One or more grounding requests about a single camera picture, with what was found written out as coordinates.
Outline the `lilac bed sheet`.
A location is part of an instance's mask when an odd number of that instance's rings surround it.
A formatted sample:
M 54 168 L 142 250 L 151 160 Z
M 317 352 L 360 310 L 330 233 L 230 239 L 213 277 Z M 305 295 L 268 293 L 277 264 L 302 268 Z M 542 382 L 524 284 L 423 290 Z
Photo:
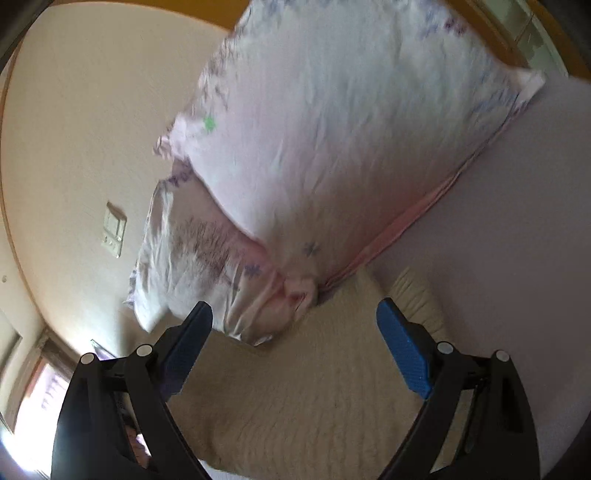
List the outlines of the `lilac bed sheet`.
M 590 85 L 552 75 L 369 273 L 425 280 L 466 353 L 514 359 L 548 473 L 590 412 Z

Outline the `dark framed window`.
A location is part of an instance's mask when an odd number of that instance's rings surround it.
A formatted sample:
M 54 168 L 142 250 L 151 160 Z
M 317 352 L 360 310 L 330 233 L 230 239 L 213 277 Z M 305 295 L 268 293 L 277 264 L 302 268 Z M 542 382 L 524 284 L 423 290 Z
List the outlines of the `dark framed window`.
M 48 479 L 58 417 L 80 355 L 53 330 L 27 354 L 1 410 L 1 477 Z

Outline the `white floral pillow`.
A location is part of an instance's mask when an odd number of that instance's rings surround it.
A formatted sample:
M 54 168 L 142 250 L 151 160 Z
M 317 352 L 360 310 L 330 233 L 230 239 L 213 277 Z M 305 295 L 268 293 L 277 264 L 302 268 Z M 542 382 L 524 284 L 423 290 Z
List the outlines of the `white floral pillow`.
M 166 314 L 204 301 L 215 330 L 250 345 L 269 341 L 317 299 L 311 279 L 288 279 L 266 249 L 226 217 L 189 165 L 174 161 L 154 189 L 127 305 L 151 332 Z

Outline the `beige wall switch plate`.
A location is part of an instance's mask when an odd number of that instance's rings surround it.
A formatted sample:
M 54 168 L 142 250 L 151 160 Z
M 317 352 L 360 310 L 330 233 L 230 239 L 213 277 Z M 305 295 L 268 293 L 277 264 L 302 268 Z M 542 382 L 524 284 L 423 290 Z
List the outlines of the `beige wall switch plate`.
M 124 213 L 108 202 L 103 218 L 101 245 L 115 258 L 119 258 L 122 253 L 126 223 Z

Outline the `beige cable knit sweater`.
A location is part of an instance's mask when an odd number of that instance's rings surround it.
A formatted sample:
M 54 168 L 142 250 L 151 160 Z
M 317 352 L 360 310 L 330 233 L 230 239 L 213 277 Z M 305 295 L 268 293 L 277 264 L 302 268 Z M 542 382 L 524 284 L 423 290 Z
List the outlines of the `beige cable knit sweater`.
M 375 479 L 422 405 L 377 327 L 365 271 L 273 341 L 212 333 L 168 404 L 189 447 L 249 479 Z

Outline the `pink floral pillow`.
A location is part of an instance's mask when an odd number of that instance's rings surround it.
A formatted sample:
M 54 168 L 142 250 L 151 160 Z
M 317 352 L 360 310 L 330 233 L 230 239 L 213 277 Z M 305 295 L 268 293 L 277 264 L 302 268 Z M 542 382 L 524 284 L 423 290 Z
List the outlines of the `pink floral pillow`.
M 441 1 L 253 1 L 157 152 L 290 278 L 335 284 L 422 216 L 543 88 Z

